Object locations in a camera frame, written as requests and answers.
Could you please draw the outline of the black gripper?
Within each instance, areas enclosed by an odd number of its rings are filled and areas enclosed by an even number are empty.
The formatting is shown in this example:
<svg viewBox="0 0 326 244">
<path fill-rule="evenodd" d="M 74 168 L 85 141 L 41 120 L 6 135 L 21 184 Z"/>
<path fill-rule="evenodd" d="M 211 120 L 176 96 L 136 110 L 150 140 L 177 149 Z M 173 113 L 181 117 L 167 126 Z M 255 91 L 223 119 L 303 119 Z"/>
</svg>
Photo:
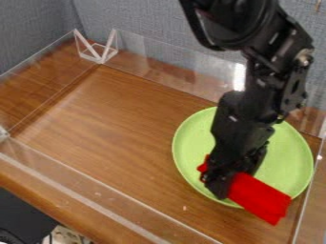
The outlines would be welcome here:
<svg viewBox="0 0 326 244">
<path fill-rule="evenodd" d="M 212 171 L 256 173 L 276 120 L 276 114 L 259 111 L 257 105 L 253 97 L 244 98 L 244 91 L 228 91 L 221 96 L 209 129 L 215 140 L 208 161 Z M 235 173 L 204 176 L 204 186 L 217 199 L 228 197 L 233 178 Z"/>
</svg>

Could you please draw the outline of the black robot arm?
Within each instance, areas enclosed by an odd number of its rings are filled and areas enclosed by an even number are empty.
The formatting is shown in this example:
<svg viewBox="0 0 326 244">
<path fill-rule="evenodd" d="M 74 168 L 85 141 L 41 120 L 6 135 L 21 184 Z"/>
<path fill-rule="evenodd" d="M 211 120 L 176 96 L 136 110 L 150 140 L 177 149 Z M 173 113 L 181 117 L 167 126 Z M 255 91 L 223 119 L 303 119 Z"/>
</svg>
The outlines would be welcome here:
<svg viewBox="0 0 326 244">
<path fill-rule="evenodd" d="M 256 173 L 273 126 L 307 101 L 312 38 L 279 0 L 177 0 L 199 43 L 247 59 L 243 91 L 220 97 L 209 132 L 215 146 L 200 180 L 224 199 L 237 173 Z"/>
</svg>

